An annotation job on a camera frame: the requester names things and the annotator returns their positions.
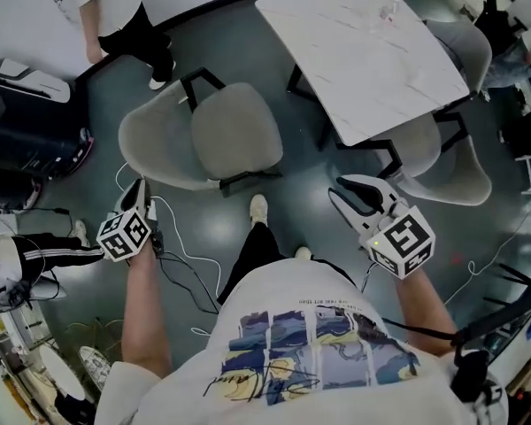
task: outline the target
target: chair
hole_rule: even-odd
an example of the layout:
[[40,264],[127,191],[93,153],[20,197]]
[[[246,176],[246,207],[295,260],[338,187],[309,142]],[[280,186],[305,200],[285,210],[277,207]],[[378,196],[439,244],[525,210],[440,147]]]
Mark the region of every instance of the chair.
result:
[[[397,185],[414,197],[454,205],[481,205],[491,193],[491,181],[480,165],[462,116],[452,110],[479,93],[491,62],[491,48],[484,34],[467,22],[428,20],[427,27],[450,57],[454,57],[453,62],[460,66],[470,94],[435,113],[394,127],[357,147],[377,150],[381,163],[387,166],[383,172],[385,176],[381,177],[387,177],[399,168],[401,175],[397,177]],[[436,122],[445,121],[456,121],[459,130],[441,145],[441,134]],[[386,141],[391,142],[393,150],[385,144]],[[439,186],[426,187],[415,180],[450,148],[455,148],[456,161],[448,181]]]
[[[192,86],[199,77],[218,90],[201,104]],[[180,105],[185,101],[192,115]],[[283,148],[264,98],[250,84],[225,85],[204,68],[130,112],[119,128],[119,146],[136,172],[181,189],[224,189],[251,175],[281,176],[266,172]]]

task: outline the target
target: black pants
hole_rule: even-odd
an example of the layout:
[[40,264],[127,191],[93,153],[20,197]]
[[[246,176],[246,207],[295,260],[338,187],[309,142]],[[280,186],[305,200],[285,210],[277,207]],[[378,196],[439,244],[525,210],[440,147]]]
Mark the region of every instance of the black pants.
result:
[[513,157],[531,154],[531,112],[510,123],[502,130],[502,135],[512,150]]
[[167,48],[171,39],[151,25],[143,4],[121,30],[99,36],[100,47],[112,55],[131,55],[153,66],[154,81],[170,81],[173,56]]
[[34,282],[53,267],[84,266],[104,257],[99,247],[83,247],[78,237],[56,237],[51,233],[13,236],[21,264],[22,279]]
[[[245,277],[246,274],[259,267],[286,258],[287,257],[280,254],[272,230],[261,222],[256,223],[254,228],[248,234],[246,242],[240,252],[240,256],[238,257],[238,261],[236,261],[232,268],[232,273],[228,278],[228,282],[217,299],[218,303],[223,305],[226,302],[234,287]],[[338,274],[343,275],[354,285],[352,279],[349,278],[340,267],[337,267],[324,259],[315,259],[314,261],[331,266]]]

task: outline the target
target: chair seat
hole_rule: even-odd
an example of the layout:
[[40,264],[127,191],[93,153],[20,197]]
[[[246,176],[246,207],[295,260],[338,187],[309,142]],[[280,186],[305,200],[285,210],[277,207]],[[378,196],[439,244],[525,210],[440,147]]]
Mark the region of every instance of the chair seat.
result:
[[[441,155],[441,133],[431,113],[394,127],[374,137],[374,140],[391,140],[403,163],[403,170],[414,178],[425,173]],[[380,162],[391,162],[387,151],[377,150]]]
[[248,83],[227,85],[207,97],[193,112],[191,131],[196,153],[212,179],[261,172],[283,156],[272,112]]

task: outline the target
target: table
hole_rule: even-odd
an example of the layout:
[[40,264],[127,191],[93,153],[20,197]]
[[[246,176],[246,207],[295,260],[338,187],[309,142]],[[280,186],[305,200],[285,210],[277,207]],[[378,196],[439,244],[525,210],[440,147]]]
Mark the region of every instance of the table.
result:
[[[258,0],[256,6],[296,62],[288,91],[297,91],[302,72],[347,146],[469,93],[403,0]],[[319,144],[326,136],[324,130]]]

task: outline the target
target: floor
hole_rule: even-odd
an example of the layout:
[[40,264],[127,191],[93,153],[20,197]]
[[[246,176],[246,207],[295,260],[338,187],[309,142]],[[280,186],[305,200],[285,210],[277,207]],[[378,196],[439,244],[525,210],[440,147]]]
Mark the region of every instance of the floor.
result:
[[[421,17],[454,20],[454,0],[405,0]],[[313,103],[285,93],[292,69],[289,54],[261,18],[253,1],[233,4],[177,27],[172,32],[173,53],[178,61],[175,77],[199,66],[206,66],[226,83],[247,81],[271,106],[278,121],[284,145],[281,161],[283,178],[275,181],[249,181],[230,197],[219,192],[187,192],[152,182],[154,192],[167,199],[177,215],[181,237],[193,255],[212,257],[222,265],[221,285],[235,263],[250,229],[248,204],[260,192],[270,204],[270,227],[283,252],[291,255],[306,244],[319,258],[328,259],[361,281],[369,266],[366,255],[358,250],[358,238],[336,212],[327,197],[340,174],[376,174],[380,166],[369,152],[337,152],[331,142],[318,152],[314,139],[323,121],[323,112]],[[133,58],[120,58],[89,82],[90,125],[96,145],[87,162],[72,176],[52,182],[44,192],[40,206],[61,206],[74,218],[88,225],[91,239],[119,197],[114,175],[124,160],[118,146],[118,128],[127,112],[153,97],[147,87],[150,69]],[[482,206],[462,207],[409,198],[425,214],[437,235],[435,256],[426,270],[440,296],[448,298],[468,278],[466,265],[475,260],[481,267],[491,259],[498,246],[519,225],[529,202],[519,193],[525,174],[496,138],[497,129],[514,120],[518,109],[511,93],[492,93],[489,104],[475,99],[465,104],[462,113],[475,141],[478,156],[493,182],[493,193]],[[452,159],[446,157],[437,166],[446,174]],[[130,183],[136,175],[125,169],[120,180]],[[68,231],[65,216],[30,212],[20,219],[20,232]],[[158,206],[160,226],[167,250],[180,252],[170,214]],[[526,224],[502,252],[501,258],[531,274],[531,214]],[[196,261],[193,266],[211,290],[217,280],[215,265]],[[210,306],[199,284],[188,269],[167,267],[177,280],[192,288],[199,301]],[[518,294],[509,282],[494,277],[496,269],[476,278],[449,304],[458,325],[484,313],[481,297],[507,298]],[[124,313],[127,266],[101,261],[84,270],[58,271],[68,297],[42,303],[53,334],[60,343],[69,339],[65,328],[74,321],[102,322],[120,319]],[[191,297],[173,286],[159,273],[167,333],[172,342],[176,367],[205,346],[205,337],[189,332],[191,327],[212,330],[213,315],[199,312]],[[367,285],[366,295],[377,310],[390,319],[400,312],[389,275],[376,269]]]

